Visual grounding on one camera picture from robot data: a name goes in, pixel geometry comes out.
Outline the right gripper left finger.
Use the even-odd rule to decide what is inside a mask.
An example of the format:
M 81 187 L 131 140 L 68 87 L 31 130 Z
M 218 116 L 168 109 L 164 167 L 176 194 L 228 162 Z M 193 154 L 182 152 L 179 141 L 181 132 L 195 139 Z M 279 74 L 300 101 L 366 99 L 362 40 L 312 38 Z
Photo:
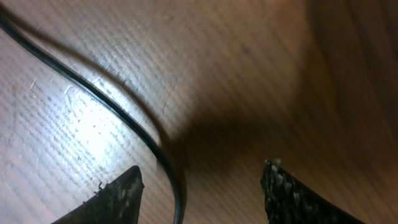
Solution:
M 143 190 L 141 170 L 132 166 L 55 223 L 137 224 Z

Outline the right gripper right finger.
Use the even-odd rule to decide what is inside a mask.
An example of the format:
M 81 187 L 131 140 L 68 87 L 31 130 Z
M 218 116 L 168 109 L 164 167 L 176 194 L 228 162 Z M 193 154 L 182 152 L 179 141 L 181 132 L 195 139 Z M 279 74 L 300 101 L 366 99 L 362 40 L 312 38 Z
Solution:
M 265 161 L 261 178 L 269 224 L 360 224 L 285 171 L 279 161 Z

